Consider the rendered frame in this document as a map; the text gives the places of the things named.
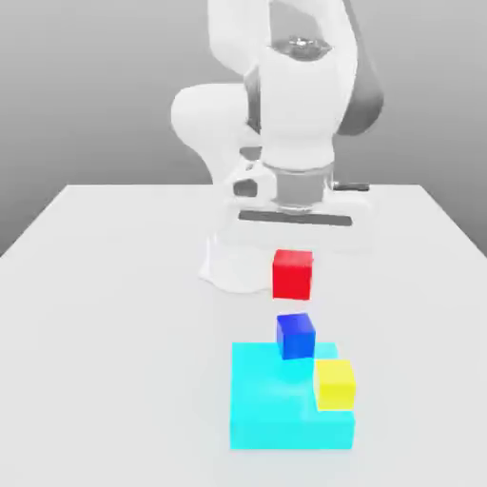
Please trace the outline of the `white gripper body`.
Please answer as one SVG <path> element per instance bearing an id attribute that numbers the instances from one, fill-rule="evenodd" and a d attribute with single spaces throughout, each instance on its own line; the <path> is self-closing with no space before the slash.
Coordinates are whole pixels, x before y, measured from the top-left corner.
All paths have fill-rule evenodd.
<path id="1" fill-rule="evenodd" d="M 224 241 L 262 249 L 365 251 L 374 244 L 374 207 L 365 197 L 326 197 L 309 212 L 232 207 Z"/>

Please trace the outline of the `small red cube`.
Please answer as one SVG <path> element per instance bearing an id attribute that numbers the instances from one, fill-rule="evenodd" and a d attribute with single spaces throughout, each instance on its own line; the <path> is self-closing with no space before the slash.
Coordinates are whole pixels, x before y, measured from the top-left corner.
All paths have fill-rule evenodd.
<path id="1" fill-rule="evenodd" d="M 278 249 L 272 263 L 272 296 L 308 301 L 311 295 L 313 262 L 311 251 Z"/>

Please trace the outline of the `small blue cube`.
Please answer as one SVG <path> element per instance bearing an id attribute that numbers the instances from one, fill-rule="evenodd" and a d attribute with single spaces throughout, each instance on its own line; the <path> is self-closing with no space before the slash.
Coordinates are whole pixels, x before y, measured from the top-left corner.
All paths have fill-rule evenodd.
<path id="1" fill-rule="evenodd" d="M 283 360 L 312 358 L 316 329 L 308 314 L 278 315 L 276 341 Z"/>

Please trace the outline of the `small yellow cube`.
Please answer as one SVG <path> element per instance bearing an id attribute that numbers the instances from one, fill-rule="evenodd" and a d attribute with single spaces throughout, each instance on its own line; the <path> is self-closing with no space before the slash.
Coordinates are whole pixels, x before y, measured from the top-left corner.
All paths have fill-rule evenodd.
<path id="1" fill-rule="evenodd" d="M 354 409 L 357 385 L 349 360 L 315 360 L 313 386 L 319 411 L 352 411 Z"/>

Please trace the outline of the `large cyan box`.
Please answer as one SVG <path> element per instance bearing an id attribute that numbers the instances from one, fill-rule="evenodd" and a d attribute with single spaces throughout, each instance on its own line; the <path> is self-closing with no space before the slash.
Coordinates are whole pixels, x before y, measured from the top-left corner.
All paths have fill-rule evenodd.
<path id="1" fill-rule="evenodd" d="M 317 409 L 314 359 L 285 360 L 275 342 L 234 342 L 229 445 L 233 450 L 349 450 L 351 411 Z"/>

